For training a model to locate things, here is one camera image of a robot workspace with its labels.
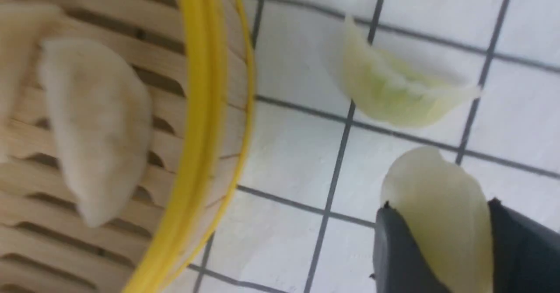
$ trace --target steamer basket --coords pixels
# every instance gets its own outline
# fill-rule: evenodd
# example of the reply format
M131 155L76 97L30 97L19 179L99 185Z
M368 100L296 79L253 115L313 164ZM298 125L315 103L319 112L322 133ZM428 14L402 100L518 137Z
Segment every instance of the steamer basket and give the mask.
M242 2L33 1L68 8L48 36L98 40L134 66L152 95L154 133L132 201L89 229L30 67L9 131L13 160L0 164L0 292L163 291L214 231L245 158L254 68Z

